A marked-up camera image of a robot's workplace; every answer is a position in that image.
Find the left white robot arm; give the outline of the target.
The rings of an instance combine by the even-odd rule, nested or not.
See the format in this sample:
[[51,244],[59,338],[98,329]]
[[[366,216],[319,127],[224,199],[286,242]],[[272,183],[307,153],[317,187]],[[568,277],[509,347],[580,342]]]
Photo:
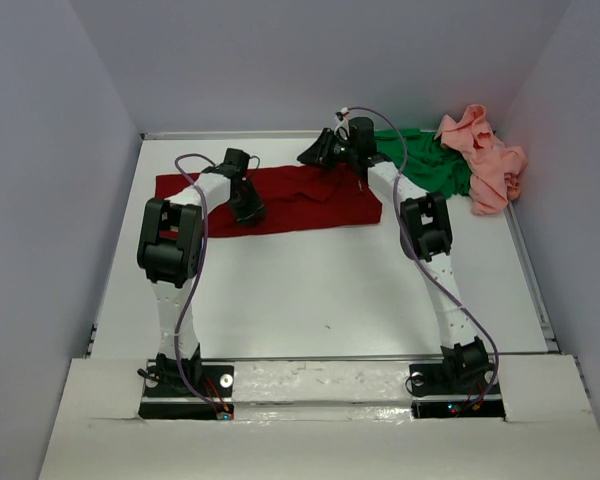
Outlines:
[[197,390],[203,363],[191,311],[209,245],[210,214],[227,206],[238,224],[253,226],[266,212],[248,176],[253,155],[229,148],[221,163],[210,162],[197,176],[181,166],[191,158],[208,159],[198,153],[177,157],[174,165],[187,185],[166,198],[149,199],[144,208],[137,263],[156,297],[161,339],[155,363],[139,373],[212,405],[218,397]]

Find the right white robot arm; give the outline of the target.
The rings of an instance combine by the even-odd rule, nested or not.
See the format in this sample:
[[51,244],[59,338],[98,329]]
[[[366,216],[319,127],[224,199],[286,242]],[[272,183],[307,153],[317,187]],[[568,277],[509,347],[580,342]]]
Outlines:
[[345,165],[393,204],[401,247],[424,279],[441,343],[442,360],[408,379],[413,394],[484,396],[494,388],[498,359],[489,357],[486,346],[494,341],[460,298],[446,199],[415,185],[402,173],[405,164],[397,166],[379,151],[370,118],[348,116],[346,109],[337,112],[336,126],[323,129],[297,160],[323,169]]

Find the red t-shirt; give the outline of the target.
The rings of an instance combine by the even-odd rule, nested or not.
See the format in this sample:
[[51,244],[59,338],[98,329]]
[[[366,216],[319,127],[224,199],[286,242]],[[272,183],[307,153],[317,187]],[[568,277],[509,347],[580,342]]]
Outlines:
[[249,173],[266,217],[248,226],[237,223],[227,203],[211,210],[209,236],[236,238],[348,226],[376,225],[382,203],[344,166],[321,170],[281,166]]

